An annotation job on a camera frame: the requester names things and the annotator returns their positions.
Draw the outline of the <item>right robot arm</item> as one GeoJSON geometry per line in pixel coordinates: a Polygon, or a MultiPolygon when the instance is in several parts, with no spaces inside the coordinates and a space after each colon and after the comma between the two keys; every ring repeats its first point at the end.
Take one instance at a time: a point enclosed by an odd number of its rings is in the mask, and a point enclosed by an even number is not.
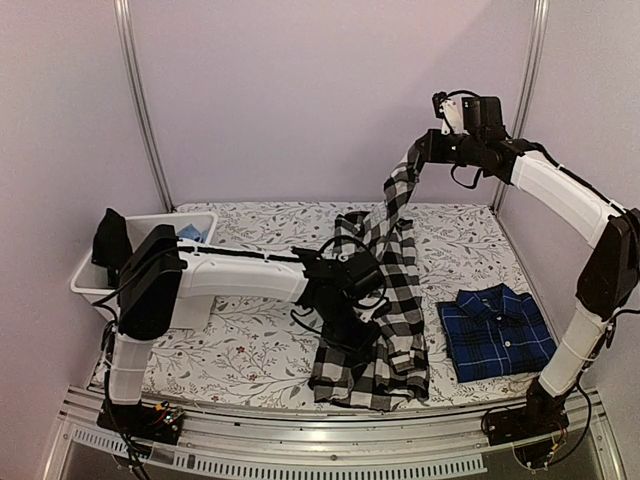
{"type": "Polygon", "coordinates": [[[501,101],[468,90],[432,97],[440,127],[414,143],[418,164],[474,167],[545,206],[575,231],[591,254],[576,283],[573,316],[561,343],[530,391],[541,396],[523,407],[517,427],[537,436],[556,417],[554,404],[578,382],[639,288],[639,211],[606,197],[556,161],[538,143],[507,133],[501,101]]]}

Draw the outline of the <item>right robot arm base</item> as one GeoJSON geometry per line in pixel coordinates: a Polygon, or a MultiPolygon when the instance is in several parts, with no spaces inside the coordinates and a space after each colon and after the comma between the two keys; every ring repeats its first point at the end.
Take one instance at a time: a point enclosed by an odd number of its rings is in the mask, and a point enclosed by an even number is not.
{"type": "Polygon", "coordinates": [[[516,460],[530,470],[548,468],[567,440],[566,396],[550,397],[546,391],[528,393],[522,407],[491,408],[481,419],[481,430],[490,446],[524,441],[513,451],[516,460]]]}

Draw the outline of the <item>black white checkered shirt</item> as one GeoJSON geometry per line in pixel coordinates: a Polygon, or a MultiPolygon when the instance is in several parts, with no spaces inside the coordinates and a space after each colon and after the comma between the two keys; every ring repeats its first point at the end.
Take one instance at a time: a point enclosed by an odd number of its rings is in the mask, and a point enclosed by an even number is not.
{"type": "Polygon", "coordinates": [[[353,361],[324,340],[318,344],[309,388],[316,403],[389,412],[429,398],[428,347],[413,221],[405,217],[420,173],[407,153],[384,182],[384,198],[368,211],[340,214],[335,254],[351,255],[364,243],[381,264],[388,302],[367,318],[380,328],[372,359],[353,361]]]}

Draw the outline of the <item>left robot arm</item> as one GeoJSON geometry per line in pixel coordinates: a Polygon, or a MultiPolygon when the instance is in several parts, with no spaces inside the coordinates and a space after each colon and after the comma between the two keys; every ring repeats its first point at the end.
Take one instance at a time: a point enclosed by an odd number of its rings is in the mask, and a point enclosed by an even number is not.
{"type": "Polygon", "coordinates": [[[111,419],[128,434],[148,426],[141,400],[154,342],[178,321],[192,329],[208,320],[218,297],[278,300],[317,313],[321,338],[353,359],[367,361],[378,328],[363,321],[364,299],[384,291],[379,261],[352,239],[351,255],[330,258],[324,249],[294,247],[278,254],[227,249],[181,240],[168,224],[155,227],[118,272],[114,347],[105,380],[111,419]]]}

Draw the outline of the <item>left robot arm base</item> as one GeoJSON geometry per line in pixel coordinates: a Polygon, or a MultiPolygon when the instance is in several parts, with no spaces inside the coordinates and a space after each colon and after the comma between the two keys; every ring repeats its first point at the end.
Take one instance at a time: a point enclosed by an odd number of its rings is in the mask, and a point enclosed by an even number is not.
{"type": "Polygon", "coordinates": [[[184,410],[162,402],[155,406],[115,405],[104,401],[97,426],[133,439],[177,445],[182,433],[184,410]]]}

